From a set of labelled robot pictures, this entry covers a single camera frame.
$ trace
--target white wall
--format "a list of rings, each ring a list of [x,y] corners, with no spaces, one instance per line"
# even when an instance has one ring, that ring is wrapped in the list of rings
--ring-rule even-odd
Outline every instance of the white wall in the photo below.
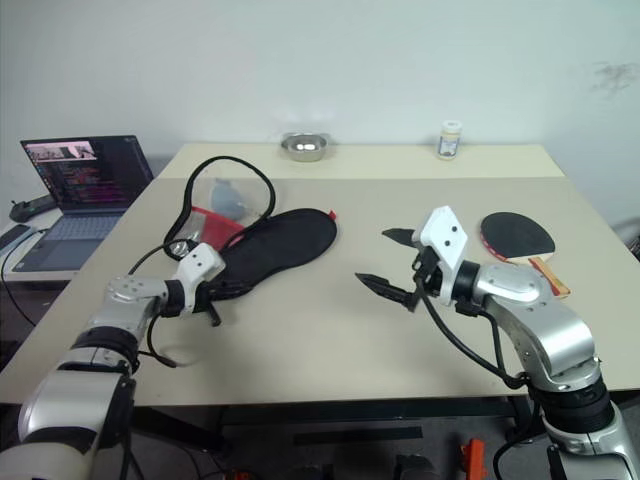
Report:
[[[0,0],[0,222],[43,192],[25,138],[542,143],[611,224],[640,217],[636,0]]]

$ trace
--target laptop screen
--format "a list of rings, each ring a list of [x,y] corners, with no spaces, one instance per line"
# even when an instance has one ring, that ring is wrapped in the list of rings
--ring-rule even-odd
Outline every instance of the laptop screen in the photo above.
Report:
[[[124,210],[153,179],[133,135],[20,143],[65,212]]]

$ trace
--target ping pong paddle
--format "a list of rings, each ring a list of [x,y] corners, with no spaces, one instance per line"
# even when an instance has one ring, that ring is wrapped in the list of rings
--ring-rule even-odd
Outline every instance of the ping pong paddle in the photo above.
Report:
[[[551,284],[557,297],[566,297],[571,290],[551,271],[545,261],[556,251],[551,235],[529,217],[513,212],[488,215],[480,224],[482,243],[503,262],[531,265]]]

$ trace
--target small bottle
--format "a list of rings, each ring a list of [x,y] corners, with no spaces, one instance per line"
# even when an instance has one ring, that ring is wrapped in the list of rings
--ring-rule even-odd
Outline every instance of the small bottle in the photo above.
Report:
[[[457,120],[442,122],[442,131],[438,142],[438,156],[442,160],[452,160],[458,154],[461,131],[462,122]]]

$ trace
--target laptop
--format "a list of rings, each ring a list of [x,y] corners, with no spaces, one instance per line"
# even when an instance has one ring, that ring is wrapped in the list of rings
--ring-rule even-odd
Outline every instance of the laptop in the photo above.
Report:
[[[79,270],[153,179],[133,135],[22,140],[62,216],[14,272]]]

